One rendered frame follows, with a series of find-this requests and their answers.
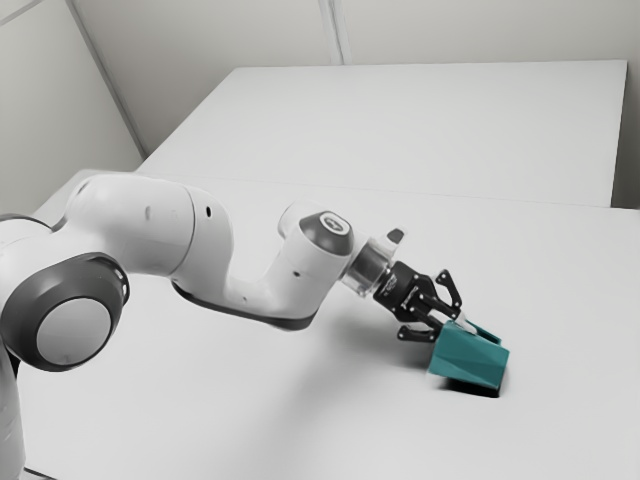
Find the teal faceted mug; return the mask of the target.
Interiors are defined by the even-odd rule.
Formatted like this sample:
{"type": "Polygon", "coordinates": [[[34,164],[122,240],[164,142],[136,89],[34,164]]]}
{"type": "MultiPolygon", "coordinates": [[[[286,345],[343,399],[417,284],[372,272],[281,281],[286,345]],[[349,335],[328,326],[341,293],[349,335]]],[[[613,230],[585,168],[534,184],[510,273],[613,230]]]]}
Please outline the teal faceted mug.
{"type": "Polygon", "coordinates": [[[444,324],[433,348],[428,372],[478,387],[501,387],[510,351],[501,339],[472,324],[476,333],[450,320],[444,324]]]}

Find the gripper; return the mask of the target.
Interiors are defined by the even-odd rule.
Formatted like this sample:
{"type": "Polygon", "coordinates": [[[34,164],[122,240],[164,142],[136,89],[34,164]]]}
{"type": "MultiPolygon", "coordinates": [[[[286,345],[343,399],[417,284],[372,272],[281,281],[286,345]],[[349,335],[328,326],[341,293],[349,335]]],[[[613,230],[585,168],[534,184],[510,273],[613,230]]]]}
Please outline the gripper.
{"type": "Polygon", "coordinates": [[[446,269],[438,274],[420,274],[403,262],[396,262],[385,273],[373,299],[389,310],[400,322],[397,338],[401,341],[435,343],[444,323],[431,314],[429,309],[452,321],[464,331],[474,334],[475,327],[462,310],[462,298],[446,269]],[[424,294],[422,302],[428,307],[415,307],[411,312],[411,298],[424,294]]]}

